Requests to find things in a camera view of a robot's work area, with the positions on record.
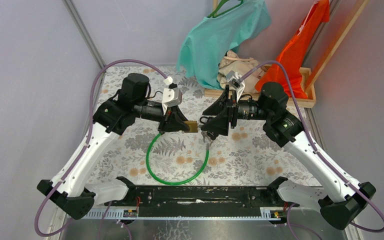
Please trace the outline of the brass padlock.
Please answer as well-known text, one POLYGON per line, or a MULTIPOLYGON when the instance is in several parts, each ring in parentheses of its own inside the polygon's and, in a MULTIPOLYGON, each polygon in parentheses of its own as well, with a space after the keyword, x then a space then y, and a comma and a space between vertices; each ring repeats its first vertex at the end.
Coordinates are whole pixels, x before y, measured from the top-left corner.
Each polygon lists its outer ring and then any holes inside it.
POLYGON ((183 121, 186 129, 182 130, 183 133, 197 133, 198 130, 198 122, 197 121, 183 121))

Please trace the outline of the green cable lock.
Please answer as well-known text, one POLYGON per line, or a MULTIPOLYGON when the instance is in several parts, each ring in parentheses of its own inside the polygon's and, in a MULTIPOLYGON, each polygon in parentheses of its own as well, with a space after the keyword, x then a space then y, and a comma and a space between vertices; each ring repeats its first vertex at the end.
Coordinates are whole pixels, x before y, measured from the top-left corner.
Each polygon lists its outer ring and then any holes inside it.
POLYGON ((202 138, 181 133, 159 133, 147 148, 145 165, 157 183, 178 186, 197 179, 209 159, 209 145, 202 138))

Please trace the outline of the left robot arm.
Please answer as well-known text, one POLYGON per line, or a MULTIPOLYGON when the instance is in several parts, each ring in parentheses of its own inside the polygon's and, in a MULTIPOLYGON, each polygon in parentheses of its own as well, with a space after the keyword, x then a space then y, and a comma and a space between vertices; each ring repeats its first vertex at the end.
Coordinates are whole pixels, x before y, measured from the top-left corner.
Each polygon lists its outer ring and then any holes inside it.
POLYGON ((160 133, 196 133, 198 123, 189 121, 178 105, 182 93, 169 77, 162 101, 149 100, 150 79, 140 73, 130 73, 122 81, 116 94, 102 103, 92 118, 92 129, 86 134, 60 172, 50 180, 41 180, 37 189, 61 208, 72 219, 83 218, 95 206, 119 201, 128 206, 135 200, 135 186, 125 177, 103 183, 87 182, 93 169, 108 147, 120 137, 136 119, 158 122, 160 133))

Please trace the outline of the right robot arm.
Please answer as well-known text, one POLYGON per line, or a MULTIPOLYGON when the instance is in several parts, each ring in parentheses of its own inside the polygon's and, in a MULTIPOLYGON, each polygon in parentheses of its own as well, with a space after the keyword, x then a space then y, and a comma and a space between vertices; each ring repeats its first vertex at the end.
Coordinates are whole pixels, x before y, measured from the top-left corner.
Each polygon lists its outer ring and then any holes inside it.
POLYGON ((279 177, 269 185, 267 201, 273 206, 285 201, 310 208, 332 227, 344 230, 368 205, 376 188, 345 173, 306 134, 303 123, 287 110, 289 97, 279 83, 265 83, 257 100, 240 100, 229 92, 226 87, 203 111, 201 129, 214 140, 227 136, 238 120, 264 121, 262 128, 268 138, 297 158, 322 186, 316 190, 279 177))

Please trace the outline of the black padlock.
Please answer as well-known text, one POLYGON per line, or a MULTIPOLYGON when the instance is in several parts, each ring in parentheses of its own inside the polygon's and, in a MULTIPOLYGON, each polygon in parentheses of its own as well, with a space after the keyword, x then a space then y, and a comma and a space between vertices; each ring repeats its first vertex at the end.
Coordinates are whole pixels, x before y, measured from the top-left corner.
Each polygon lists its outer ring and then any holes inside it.
POLYGON ((208 121, 210 121, 212 119, 213 119, 213 117, 211 117, 211 116, 201 116, 199 118, 199 122, 204 125, 204 124, 206 124, 208 121))

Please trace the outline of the floral table mat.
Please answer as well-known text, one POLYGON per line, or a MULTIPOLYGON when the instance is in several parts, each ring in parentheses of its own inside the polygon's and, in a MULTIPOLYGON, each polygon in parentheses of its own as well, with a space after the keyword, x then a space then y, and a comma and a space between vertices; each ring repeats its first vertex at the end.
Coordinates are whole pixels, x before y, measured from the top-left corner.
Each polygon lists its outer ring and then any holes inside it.
MULTIPOLYGON (((316 178, 290 153, 272 142, 263 121, 241 120, 228 136, 219 136, 209 148, 204 172, 188 185, 267 186, 278 177, 317 187, 316 178)), ((97 184, 126 177, 136 185, 156 185, 146 168, 146 152, 158 134, 158 124, 137 119, 111 143, 97 163, 88 183, 97 184)), ((202 138, 201 133, 180 133, 202 138)))

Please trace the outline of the beige crumpled cloth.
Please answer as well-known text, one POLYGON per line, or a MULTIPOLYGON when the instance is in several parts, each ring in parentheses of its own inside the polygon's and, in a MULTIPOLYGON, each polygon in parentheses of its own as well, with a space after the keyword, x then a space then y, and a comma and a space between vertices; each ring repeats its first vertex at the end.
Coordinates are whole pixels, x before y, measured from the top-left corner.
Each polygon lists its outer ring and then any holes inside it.
MULTIPOLYGON (((252 70, 254 67, 258 66, 259 62, 254 58, 239 58, 238 55, 229 50, 226 52, 226 56, 222 58, 218 67, 217 81, 222 89, 225 88, 227 84, 226 75, 230 71, 237 72, 240 75, 246 74, 248 71, 252 70)), ((248 76, 245 82, 244 93, 246 94, 256 94, 258 91, 255 89, 256 83, 260 78, 267 72, 267 68, 262 66, 255 70, 250 76, 248 76)))

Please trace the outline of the teal t-shirt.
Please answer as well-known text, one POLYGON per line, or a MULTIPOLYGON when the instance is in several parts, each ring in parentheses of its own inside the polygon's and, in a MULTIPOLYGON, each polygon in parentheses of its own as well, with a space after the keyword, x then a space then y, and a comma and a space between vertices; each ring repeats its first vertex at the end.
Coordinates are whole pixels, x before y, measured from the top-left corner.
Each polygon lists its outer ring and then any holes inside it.
POLYGON ((183 41, 176 63, 178 71, 195 77, 206 89, 219 90, 219 63, 229 50, 253 39, 272 20, 265 1, 245 0, 232 10, 215 18, 205 17, 193 27, 183 41))

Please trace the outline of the orange t-shirt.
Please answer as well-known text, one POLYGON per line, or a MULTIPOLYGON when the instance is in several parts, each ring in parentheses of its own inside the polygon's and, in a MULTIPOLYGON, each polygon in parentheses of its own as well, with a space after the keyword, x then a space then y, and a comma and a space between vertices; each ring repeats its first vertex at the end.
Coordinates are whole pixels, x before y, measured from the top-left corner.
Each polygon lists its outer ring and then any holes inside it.
POLYGON ((299 29, 286 43, 276 61, 281 63, 288 75, 294 96, 297 99, 307 99, 308 96, 302 89, 302 75, 300 68, 303 64, 310 42, 321 23, 330 20, 330 1, 316 0, 299 29))

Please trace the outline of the green clothes hanger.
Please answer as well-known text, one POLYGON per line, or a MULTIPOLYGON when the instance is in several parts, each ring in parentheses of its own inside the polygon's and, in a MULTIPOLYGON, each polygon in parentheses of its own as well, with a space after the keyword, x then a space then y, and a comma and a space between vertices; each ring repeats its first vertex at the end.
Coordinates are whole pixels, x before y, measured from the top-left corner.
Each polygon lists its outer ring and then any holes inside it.
POLYGON ((206 17, 209 19, 214 19, 219 16, 222 16, 239 6, 241 6, 245 1, 244 0, 212 0, 212 9, 209 15, 206 17))

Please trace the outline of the wooden rack pole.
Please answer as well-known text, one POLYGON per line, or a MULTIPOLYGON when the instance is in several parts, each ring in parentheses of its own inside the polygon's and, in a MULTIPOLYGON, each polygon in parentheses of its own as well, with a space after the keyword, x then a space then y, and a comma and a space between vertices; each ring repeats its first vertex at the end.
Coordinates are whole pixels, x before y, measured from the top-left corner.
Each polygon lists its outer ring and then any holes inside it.
POLYGON ((327 46, 326 50, 324 51, 323 55, 318 60, 317 64, 315 65, 315 68, 312 71, 312 74, 307 79, 305 85, 304 85, 304 91, 308 93, 314 83, 317 81, 318 77, 320 76, 323 69, 327 66, 328 62, 330 61, 331 57, 334 55, 338 47, 341 45, 342 41, 354 25, 354 23, 357 21, 358 17, 366 7, 366 5, 369 3, 368 0, 357 0, 355 4, 353 5, 350 13, 347 15, 347 17, 344 19, 342 25, 334 35, 333 39, 330 41, 329 45, 327 46))

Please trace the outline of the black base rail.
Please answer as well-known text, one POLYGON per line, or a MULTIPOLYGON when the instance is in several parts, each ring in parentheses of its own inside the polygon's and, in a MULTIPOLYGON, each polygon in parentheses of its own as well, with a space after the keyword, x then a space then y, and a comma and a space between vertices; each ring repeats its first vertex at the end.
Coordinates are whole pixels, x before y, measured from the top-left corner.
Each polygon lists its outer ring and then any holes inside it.
POLYGON ((292 202, 267 187, 137 185, 111 205, 142 218, 277 219, 292 202))

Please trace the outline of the aluminium corner post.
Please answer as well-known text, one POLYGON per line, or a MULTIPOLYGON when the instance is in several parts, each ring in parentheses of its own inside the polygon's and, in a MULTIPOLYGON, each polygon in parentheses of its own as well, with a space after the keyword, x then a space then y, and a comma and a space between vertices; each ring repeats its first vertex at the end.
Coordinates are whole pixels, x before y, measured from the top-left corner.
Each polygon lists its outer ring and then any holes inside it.
POLYGON ((82 17, 77 10, 77 7, 73 0, 62 0, 64 3, 70 17, 72 18, 73 23, 75 24, 77 30, 79 31, 82 39, 84 40, 87 48, 89 49, 93 59, 95 60, 96 64, 103 69, 105 67, 105 61, 103 60, 98 48, 96 47, 88 29, 85 25, 84 21, 82 20, 82 17))

